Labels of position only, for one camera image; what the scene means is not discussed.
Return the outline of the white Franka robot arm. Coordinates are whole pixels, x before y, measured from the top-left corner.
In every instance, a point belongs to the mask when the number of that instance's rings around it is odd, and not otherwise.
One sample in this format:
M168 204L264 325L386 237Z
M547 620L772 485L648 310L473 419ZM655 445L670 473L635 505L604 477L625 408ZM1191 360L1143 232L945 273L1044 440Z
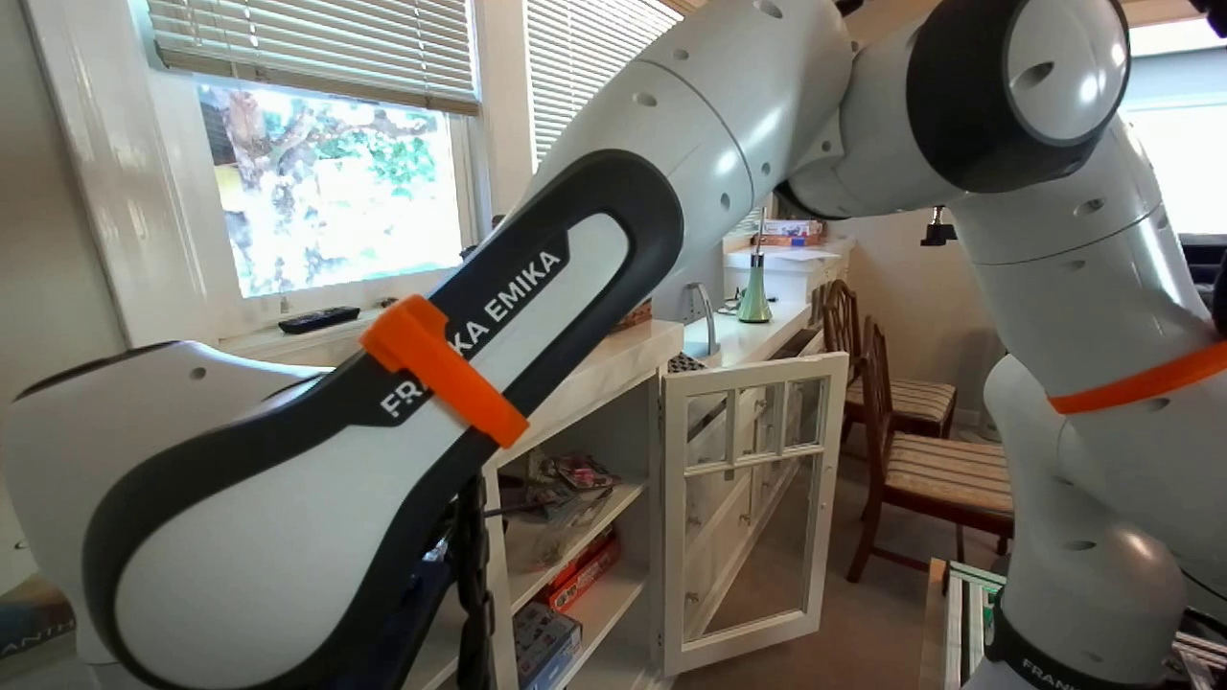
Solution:
M1154 690L1227 590L1227 369L1129 75L1115 0L935 0L876 47L831 0L706 0L344 365L161 341L26 387L0 467L36 562L150 690L396 690L450 503L690 240L785 186L946 206L996 318L1015 553L974 690Z

